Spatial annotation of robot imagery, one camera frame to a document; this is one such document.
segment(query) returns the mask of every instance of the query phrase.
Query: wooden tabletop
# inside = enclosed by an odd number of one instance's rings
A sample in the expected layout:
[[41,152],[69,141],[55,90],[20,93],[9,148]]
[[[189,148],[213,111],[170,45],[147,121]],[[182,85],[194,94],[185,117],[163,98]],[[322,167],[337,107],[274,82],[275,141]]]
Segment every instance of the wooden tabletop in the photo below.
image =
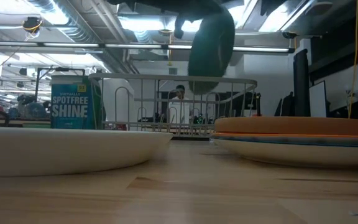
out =
[[0,178],[0,223],[358,224],[358,170],[262,164],[173,141],[134,167]]

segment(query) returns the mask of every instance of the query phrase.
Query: white bowl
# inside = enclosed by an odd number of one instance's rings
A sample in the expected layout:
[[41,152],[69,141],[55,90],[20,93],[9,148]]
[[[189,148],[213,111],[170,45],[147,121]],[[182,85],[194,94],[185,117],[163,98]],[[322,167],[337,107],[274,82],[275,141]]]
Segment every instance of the white bowl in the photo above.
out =
[[246,159],[305,167],[358,167],[358,145],[274,142],[216,138],[214,142]]
[[170,133],[0,128],[0,176],[56,175],[133,166],[169,143]]

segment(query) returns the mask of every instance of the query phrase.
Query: person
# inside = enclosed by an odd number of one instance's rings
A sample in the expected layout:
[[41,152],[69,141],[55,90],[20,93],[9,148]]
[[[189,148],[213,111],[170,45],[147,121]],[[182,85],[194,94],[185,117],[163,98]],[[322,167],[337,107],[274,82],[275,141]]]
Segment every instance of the person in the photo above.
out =
[[[177,90],[177,95],[171,100],[189,100],[187,97],[185,97],[186,90],[183,85],[178,85],[176,87],[176,90]],[[178,117],[180,116],[180,102],[169,102],[169,110],[170,110],[170,121],[173,123],[179,123],[180,120],[175,116]],[[192,104],[189,102],[182,102],[181,110],[182,110],[181,112],[182,123],[188,124],[190,122]]]

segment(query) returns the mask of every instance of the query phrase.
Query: ceiling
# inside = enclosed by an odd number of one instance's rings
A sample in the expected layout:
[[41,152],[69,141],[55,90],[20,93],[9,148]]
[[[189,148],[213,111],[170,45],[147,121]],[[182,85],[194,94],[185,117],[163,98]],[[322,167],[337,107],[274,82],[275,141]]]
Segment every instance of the ceiling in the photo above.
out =
[[[99,11],[91,5],[91,1],[96,1],[98,8],[101,6],[100,0],[61,0],[58,2],[59,6],[67,6],[70,8],[71,26],[85,24],[85,27],[90,31],[92,36],[95,36],[95,41],[108,43],[122,43],[122,36],[117,36],[103,21],[102,17],[109,19],[108,14],[111,14],[117,19],[118,27],[113,27],[118,33],[124,35],[124,40],[128,42],[138,42],[139,32],[137,29],[144,27],[163,26],[163,28],[172,27],[172,21],[175,20],[176,14],[174,12],[165,12],[162,14],[159,9],[138,4],[135,12],[131,12],[125,4],[120,4],[118,7],[108,3],[108,10],[105,11],[100,7]],[[288,30],[296,32],[301,35],[321,35],[329,31],[333,26],[339,24],[343,19],[349,19],[354,15],[352,9],[353,0],[331,0],[333,7],[323,14],[322,16],[306,16],[302,14]],[[247,12],[244,5],[252,4],[255,6],[253,10]],[[249,13],[248,19],[244,21],[243,26],[236,29],[235,45],[251,45],[251,46],[264,46],[264,47],[288,47],[290,42],[285,39],[280,32],[259,32],[261,27],[267,21],[267,16],[260,15],[260,7],[262,0],[233,0],[223,1],[223,4],[229,9],[235,21],[239,24],[241,19],[244,18],[246,13]],[[307,0],[288,0],[285,4],[288,7],[286,14],[290,10],[299,10],[299,6],[307,2]],[[28,34],[21,28],[24,20],[29,16],[40,16],[40,11],[29,4],[26,0],[0,0],[0,40],[4,41],[24,41]],[[53,26],[50,21],[55,21],[57,16],[53,18],[45,18],[44,24],[39,32],[39,36],[28,41],[35,42],[73,42],[60,26]],[[193,24],[185,24],[189,31],[185,31],[182,39],[171,39],[163,36],[156,29],[147,30],[148,40],[153,43],[173,43],[173,44],[191,44],[195,36],[195,31],[191,30],[197,25],[197,21]],[[34,79],[30,75],[23,76],[19,74],[22,67],[73,67],[85,68],[87,73],[96,69],[109,69],[109,63],[103,60],[100,52],[89,52],[83,49],[63,49],[63,48],[25,48],[22,47],[15,54],[13,51],[17,49],[12,47],[0,47],[0,61],[5,61],[9,56],[12,56],[2,66],[2,79],[5,80],[1,89],[5,90],[33,90],[35,88]],[[139,71],[142,66],[148,64],[153,66],[153,61],[167,60],[168,54],[166,51],[160,50],[131,50],[132,60],[143,61],[144,63],[137,63]],[[235,65],[242,57],[243,53],[234,53],[231,65]],[[188,60],[189,51],[176,50],[172,51],[170,60],[178,62],[186,62]],[[25,88],[17,87],[17,81],[24,81]],[[42,82],[41,90],[49,91],[50,87],[47,82]]]

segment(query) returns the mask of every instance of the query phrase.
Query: desk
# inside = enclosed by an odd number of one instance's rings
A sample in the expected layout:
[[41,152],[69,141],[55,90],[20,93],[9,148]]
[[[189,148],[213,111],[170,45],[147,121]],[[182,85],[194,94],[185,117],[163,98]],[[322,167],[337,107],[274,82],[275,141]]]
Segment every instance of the desk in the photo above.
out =
[[358,170],[247,161],[173,141],[126,169],[0,178],[0,223],[358,223]]

